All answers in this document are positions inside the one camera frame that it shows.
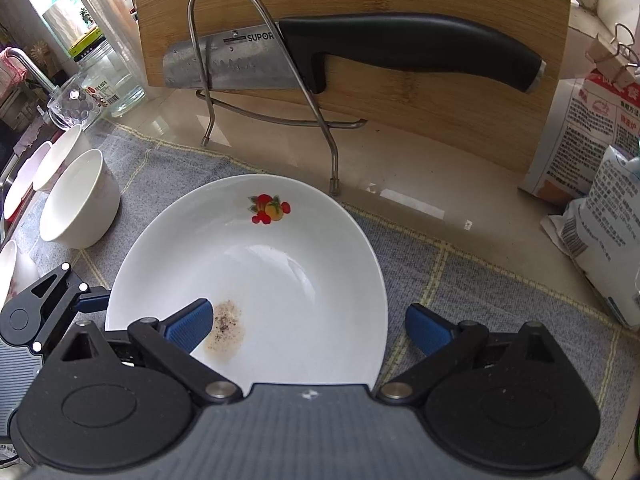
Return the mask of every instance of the faucet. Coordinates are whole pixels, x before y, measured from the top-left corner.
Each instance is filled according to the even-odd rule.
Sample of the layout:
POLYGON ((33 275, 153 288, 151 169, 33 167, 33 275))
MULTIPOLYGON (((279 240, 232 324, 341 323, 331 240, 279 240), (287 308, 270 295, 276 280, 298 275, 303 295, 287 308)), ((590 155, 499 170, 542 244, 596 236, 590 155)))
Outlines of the faucet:
POLYGON ((20 60, 20 62, 31 72, 31 75, 34 76, 38 80, 38 83, 44 88, 45 92, 47 92, 50 96, 52 96, 58 87, 54 85, 50 79, 44 75, 44 72, 40 70, 36 64, 27 56, 22 50, 19 48, 9 47, 6 50, 6 54, 11 57, 15 57, 15 59, 20 60))

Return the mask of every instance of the white plate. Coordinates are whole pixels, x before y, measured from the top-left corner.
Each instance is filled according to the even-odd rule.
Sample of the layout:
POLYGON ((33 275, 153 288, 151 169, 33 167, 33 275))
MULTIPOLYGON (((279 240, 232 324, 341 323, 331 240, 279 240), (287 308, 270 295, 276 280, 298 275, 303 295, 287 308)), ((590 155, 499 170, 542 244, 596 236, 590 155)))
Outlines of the white plate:
POLYGON ((51 149, 51 142, 46 140, 43 142, 33 155, 31 155, 22 165, 18 175, 16 175, 14 183, 9 188, 4 199, 4 219, 11 218, 20 207, 22 199, 27 195, 29 188, 33 184, 33 177, 35 176, 42 159, 49 153, 51 149))
POLYGON ((29 255, 9 240, 0 251, 0 310, 39 277, 38 267, 29 255))
POLYGON ((171 204, 124 259, 106 328, 164 319, 197 298, 214 305, 216 322, 192 355, 246 394, 258 382, 376 381, 387 323, 380 266, 353 218, 307 184, 233 176, 171 204), (250 197, 265 194, 273 201, 256 209, 278 220, 254 223, 250 197))

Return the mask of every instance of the kitchen knife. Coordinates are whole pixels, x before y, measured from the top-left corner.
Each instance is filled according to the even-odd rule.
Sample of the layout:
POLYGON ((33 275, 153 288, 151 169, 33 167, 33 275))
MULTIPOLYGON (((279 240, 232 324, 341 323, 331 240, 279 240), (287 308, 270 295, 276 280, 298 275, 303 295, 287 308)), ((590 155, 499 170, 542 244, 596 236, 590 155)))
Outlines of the kitchen knife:
MULTIPOLYGON (((531 92, 546 63, 526 45, 490 27, 442 14, 383 12, 283 18, 278 28, 306 86, 326 88, 324 56, 403 70, 462 72, 531 92)), ((298 88, 266 25, 200 38, 211 90, 298 88)), ((191 41, 162 60, 170 88, 201 88, 191 41)))

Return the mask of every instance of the food residue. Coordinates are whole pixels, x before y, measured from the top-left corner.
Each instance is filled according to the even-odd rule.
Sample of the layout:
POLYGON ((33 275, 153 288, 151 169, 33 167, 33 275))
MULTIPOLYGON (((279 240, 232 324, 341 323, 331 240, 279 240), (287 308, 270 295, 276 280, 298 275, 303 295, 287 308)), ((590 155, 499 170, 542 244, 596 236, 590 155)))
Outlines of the food residue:
POLYGON ((236 354, 244 339, 240 314, 240 309, 232 301, 223 301, 213 308, 213 328, 205 338, 208 351, 223 359, 236 354))

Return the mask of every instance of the glass jar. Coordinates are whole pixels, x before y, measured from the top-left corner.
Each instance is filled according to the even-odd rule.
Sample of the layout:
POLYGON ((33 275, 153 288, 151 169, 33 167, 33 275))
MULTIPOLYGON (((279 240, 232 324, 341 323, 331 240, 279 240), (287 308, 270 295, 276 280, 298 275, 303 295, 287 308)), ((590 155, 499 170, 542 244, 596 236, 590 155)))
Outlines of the glass jar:
POLYGON ((121 117, 145 97, 145 91, 104 36, 99 36, 74 60, 80 66, 80 85, 111 117, 121 117))
POLYGON ((64 83, 51 96, 47 108, 53 114, 51 120, 63 130, 68 130, 76 124, 82 124, 84 130, 96 120, 103 110, 78 84, 77 75, 64 83))

